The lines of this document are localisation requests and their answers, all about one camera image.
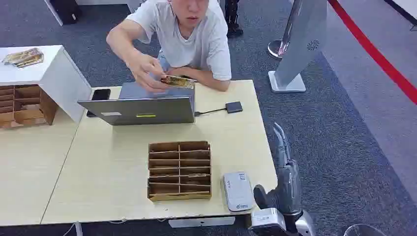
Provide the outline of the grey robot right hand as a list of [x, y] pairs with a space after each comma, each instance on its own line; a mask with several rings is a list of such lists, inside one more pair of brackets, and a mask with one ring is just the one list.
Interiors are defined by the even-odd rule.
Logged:
[[298, 163], [292, 158], [289, 140], [284, 129], [275, 122], [273, 130], [277, 140], [278, 186], [276, 193], [278, 210], [284, 217], [298, 220], [302, 216]]

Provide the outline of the person's right hand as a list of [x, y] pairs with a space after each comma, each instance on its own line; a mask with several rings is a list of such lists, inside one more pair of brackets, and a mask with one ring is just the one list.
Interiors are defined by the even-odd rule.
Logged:
[[126, 60], [126, 65], [131, 70], [135, 81], [145, 90], [161, 92], [168, 88], [168, 85], [160, 82], [166, 74], [156, 58], [137, 52]]

